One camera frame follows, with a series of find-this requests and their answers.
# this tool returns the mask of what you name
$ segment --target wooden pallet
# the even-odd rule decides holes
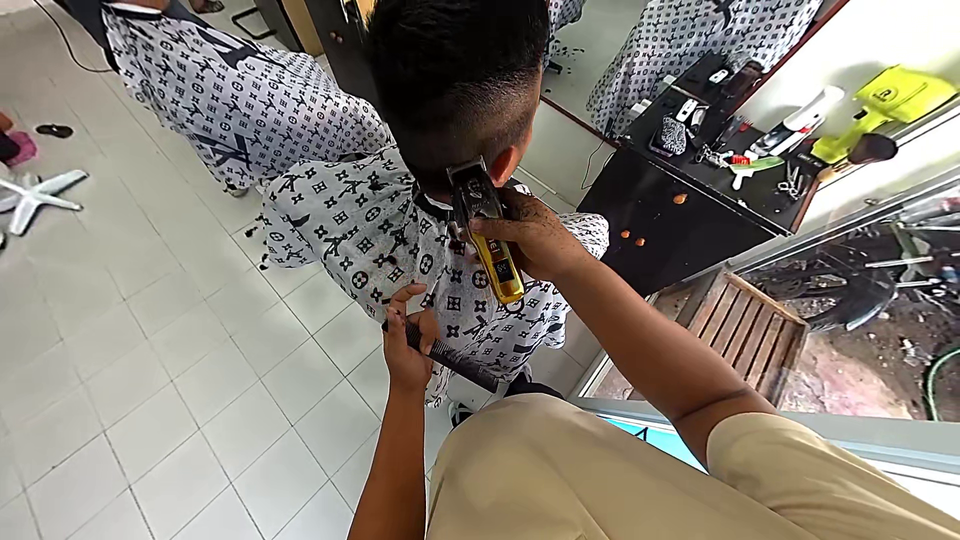
[[[726,270],[694,285],[677,322],[708,343],[773,405],[803,349],[804,319]]]

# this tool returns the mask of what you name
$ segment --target hand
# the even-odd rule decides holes
[[[426,290],[423,283],[410,283],[390,297],[387,307],[387,331],[383,335],[383,355],[390,371],[390,392],[417,394],[423,398],[423,390],[430,382],[433,360],[430,353],[437,339],[439,328],[432,309],[418,311],[407,316],[407,301]],[[407,345],[406,324],[410,321],[420,328],[420,350]]]
[[[530,277],[555,282],[584,262],[596,261],[540,199],[504,187],[499,195],[513,219],[474,218],[470,230],[512,242],[510,254]]]

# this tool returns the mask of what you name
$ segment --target comb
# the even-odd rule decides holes
[[[382,328],[383,331],[387,331],[387,321],[384,321],[380,328]],[[417,325],[407,323],[406,334],[407,345],[415,350],[419,350],[420,337],[422,334]],[[453,373],[469,380],[484,390],[492,394],[496,393],[496,387],[499,381],[490,371],[472,358],[465,356],[460,351],[443,343],[443,341],[435,339],[433,341],[433,347],[430,348],[430,354],[427,355],[427,357],[443,367],[449,368]]]

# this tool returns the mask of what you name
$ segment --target short hair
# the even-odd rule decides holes
[[[366,55],[379,108],[426,189],[519,143],[539,100],[546,0],[378,0]]]

